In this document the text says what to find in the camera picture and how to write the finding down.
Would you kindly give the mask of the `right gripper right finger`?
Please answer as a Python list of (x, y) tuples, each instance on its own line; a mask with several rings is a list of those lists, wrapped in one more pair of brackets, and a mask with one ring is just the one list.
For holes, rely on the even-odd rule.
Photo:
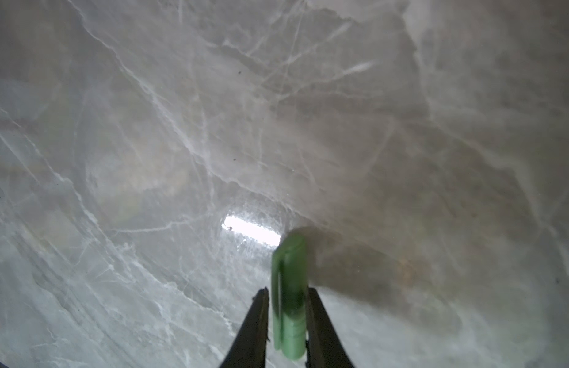
[(308, 288), (306, 293), (306, 340), (308, 368), (354, 368), (316, 288)]

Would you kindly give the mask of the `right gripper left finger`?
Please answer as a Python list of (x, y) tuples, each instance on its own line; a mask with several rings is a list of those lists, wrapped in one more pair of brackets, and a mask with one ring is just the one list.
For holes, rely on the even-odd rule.
[(269, 327), (269, 290), (260, 289), (220, 368), (265, 368)]

